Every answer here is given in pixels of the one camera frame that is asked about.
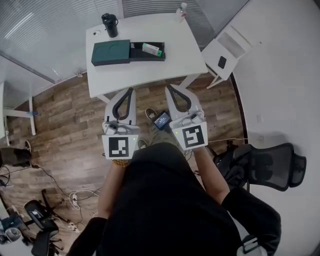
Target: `power strip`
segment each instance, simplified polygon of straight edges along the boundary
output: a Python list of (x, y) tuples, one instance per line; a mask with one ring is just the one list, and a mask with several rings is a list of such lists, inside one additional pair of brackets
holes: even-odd
[(77, 195), (76, 194), (73, 194), (72, 196), (72, 204), (75, 206), (75, 207), (78, 207), (80, 208), (79, 204), (77, 203)]
[(69, 222), (68, 228), (70, 229), (70, 231), (80, 233), (80, 230), (77, 228), (77, 226), (72, 221)]

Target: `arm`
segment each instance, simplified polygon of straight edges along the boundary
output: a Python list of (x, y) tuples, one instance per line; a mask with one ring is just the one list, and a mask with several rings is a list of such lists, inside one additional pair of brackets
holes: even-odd
[(92, 256), (101, 242), (107, 220), (122, 184), (125, 168), (112, 163), (98, 200), (98, 216), (92, 218), (73, 242), (67, 256)]
[(195, 148), (193, 152), (206, 192), (221, 205), (230, 192), (226, 180), (204, 146)]
[(125, 169), (125, 167), (112, 163), (99, 195), (98, 217), (109, 218), (125, 175)]
[(250, 235), (255, 235), (269, 256), (274, 255), (281, 237), (281, 218), (271, 206), (243, 188), (233, 189), (222, 203)]

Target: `black mesh chair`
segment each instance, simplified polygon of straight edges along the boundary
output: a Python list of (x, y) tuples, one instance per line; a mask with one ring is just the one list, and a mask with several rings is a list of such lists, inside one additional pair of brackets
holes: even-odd
[(250, 144), (236, 146), (229, 142), (226, 152), (211, 152), (231, 189), (248, 182), (286, 191), (299, 186), (306, 172), (307, 159), (295, 154), (291, 143), (257, 149)]
[(35, 223), (41, 231), (39, 231), (36, 235), (35, 240), (33, 241), (33, 247), (31, 250), (32, 255), (34, 256), (54, 256), (55, 254), (59, 254), (59, 250), (63, 250), (64, 248), (59, 248), (53, 243), (60, 242), (59, 240), (51, 240), (54, 235), (59, 232), (59, 228), (57, 224), (52, 220), (53, 217), (59, 218), (61, 221), (69, 223), (69, 220), (66, 220), (56, 214), (54, 212), (54, 207), (50, 207), (47, 199), (46, 199), (46, 190), (43, 189), (41, 191), (43, 201), (45, 206), (41, 204), (41, 201), (31, 200), (25, 204), (24, 209), (30, 216), (31, 220), (25, 222), (26, 226)]

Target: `phone screen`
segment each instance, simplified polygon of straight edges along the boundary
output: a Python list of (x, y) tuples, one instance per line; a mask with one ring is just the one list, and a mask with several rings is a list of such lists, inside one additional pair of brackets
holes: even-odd
[(163, 112), (157, 119), (155, 119), (153, 122), (155, 126), (159, 130), (163, 130), (168, 122), (170, 122), (171, 118), (170, 116), (166, 113)]
[(227, 59), (223, 56), (220, 57), (219, 59), (219, 63), (218, 63), (218, 66), (222, 69), (225, 68), (225, 65), (226, 65), (226, 62), (227, 62)]

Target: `gray pants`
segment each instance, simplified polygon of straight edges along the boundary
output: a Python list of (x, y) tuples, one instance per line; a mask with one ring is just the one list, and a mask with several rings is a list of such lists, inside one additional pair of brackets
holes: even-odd
[(170, 131), (170, 133), (167, 133), (164, 130), (158, 130), (158, 128), (151, 122), (149, 124), (148, 142), (149, 146), (158, 143), (170, 143), (172, 145), (175, 145), (182, 153), (184, 153), (172, 131)]

